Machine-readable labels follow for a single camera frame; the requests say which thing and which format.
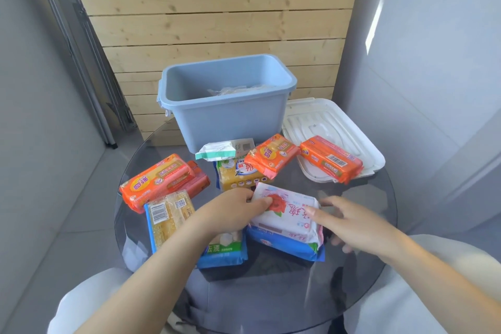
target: blue soap package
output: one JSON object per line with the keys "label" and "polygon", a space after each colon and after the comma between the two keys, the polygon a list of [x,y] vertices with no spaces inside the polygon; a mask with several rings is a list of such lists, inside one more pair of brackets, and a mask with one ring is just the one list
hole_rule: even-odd
{"label": "blue soap package", "polygon": [[[144,205],[152,253],[195,213],[186,190],[171,193]],[[211,240],[197,262],[197,268],[239,265],[247,260],[245,233],[221,234]]]}
{"label": "blue soap package", "polygon": [[316,198],[259,183],[252,200],[263,197],[271,197],[272,204],[250,221],[249,237],[305,260],[324,261],[322,226],[306,213],[307,206],[320,207]]}
{"label": "blue soap package", "polygon": [[316,243],[301,243],[297,240],[255,226],[247,227],[247,235],[256,242],[263,243],[268,247],[276,248],[279,251],[300,257],[301,259],[325,261],[324,246],[318,248]]}
{"label": "blue soap package", "polygon": [[205,249],[197,268],[223,267],[239,265],[247,260],[247,243],[245,231],[216,236]]}

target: barcode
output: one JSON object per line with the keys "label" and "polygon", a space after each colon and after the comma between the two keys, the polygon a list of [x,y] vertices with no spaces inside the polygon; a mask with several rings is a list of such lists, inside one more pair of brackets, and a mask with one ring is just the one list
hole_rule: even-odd
{"label": "barcode", "polygon": [[180,209],[181,207],[186,206],[186,200],[183,198],[179,201],[176,201],[176,209]]}
{"label": "barcode", "polygon": [[159,203],[158,205],[150,206],[150,210],[154,225],[169,219],[169,214],[167,214],[165,203]]}
{"label": "barcode", "polygon": [[343,166],[347,166],[348,163],[346,161],[343,161],[341,159],[338,159],[335,155],[333,154],[329,154],[329,156],[327,156],[327,158],[331,161],[334,161],[337,165],[343,167]]}

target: glass table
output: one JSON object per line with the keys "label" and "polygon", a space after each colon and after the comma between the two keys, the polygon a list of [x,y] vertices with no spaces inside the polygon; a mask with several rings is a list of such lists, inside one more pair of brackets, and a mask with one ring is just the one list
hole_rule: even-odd
{"label": "glass table", "polygon": [[[171,137],[166,128],[159,128],[142,144],[121,182],[173,153],[185,161],[195,159],[185,146],[166,145]],[[213,164],[205,160],[197,164],[210,177],[211,185],[193,198],[195,208],[221,193],[216,189]],[[397,224],[395,196],[385,169],[349,185],[319,184],[307,179],[298,162],[292,160],[273,185],[316,198],[343,195]],[[115,205],[115,233],[132,271],[152,255],[145,214],[129,209],[120,193]],[[329,242],[325,246],[325,262],[313,263],[247,240],[248,260],[242,265],[194,269],[174,313],[200,332],[225,334],[285,334],[331,321],[369,290],[384,263],[365,252],[345,254],[340,246]]]}

